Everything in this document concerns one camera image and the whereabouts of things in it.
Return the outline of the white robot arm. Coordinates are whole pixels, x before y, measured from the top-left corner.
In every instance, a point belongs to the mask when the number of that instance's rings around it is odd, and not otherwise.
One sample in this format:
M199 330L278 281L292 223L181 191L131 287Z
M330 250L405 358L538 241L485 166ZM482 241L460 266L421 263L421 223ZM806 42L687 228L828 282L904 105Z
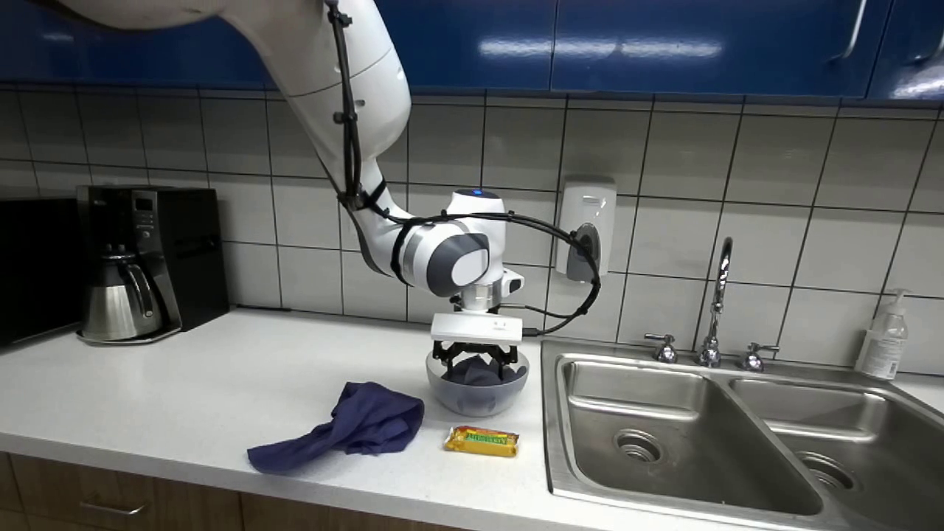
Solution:
M516 315L500 306L526 278L504 266L513 213L485 188L454 188L436 216L411 216L380 157L411 122L411 85L374 0L56 0L113 29L225 20L261 57L306 133L368 268L451 306L432 322L442 381L504 384L526 374Z

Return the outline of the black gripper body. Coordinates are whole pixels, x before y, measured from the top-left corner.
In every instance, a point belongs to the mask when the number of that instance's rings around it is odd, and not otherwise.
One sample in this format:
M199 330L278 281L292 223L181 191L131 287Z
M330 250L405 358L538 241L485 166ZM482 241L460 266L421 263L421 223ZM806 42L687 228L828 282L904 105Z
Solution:
M436 343L435 358L446 366L446 371L469 358L482 358L485 362L507 366L513 371L511 381L523 377L516 349L501 352L500 344L485 344L485 343L451 343L451 344Z

